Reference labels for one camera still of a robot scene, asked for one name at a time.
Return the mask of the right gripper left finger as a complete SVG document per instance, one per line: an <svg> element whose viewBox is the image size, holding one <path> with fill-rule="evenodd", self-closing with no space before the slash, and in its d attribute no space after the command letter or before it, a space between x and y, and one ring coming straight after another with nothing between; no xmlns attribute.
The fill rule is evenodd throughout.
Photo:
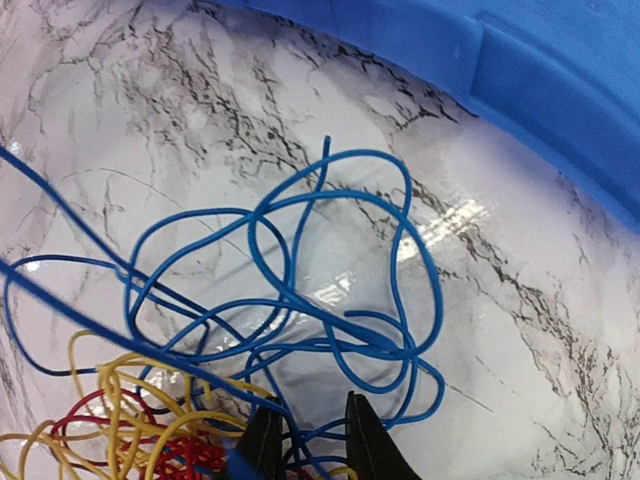
<svg viewBox="0 0 640 480"><path fill-rule="evenodd" d="M227 460L228 479L281 480L285 478L283 460L283 417L261 406Z"/></svg>

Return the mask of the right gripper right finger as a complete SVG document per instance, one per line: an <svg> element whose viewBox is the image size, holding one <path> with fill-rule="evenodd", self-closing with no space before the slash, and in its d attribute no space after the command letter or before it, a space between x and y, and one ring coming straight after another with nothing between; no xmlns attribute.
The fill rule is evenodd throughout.
<svg viewBox="0 0 640 480"><path fill-rule="evenodd" d="M347 465L360 480L420 480L364 395L348 394L345 422Z"/></svg>

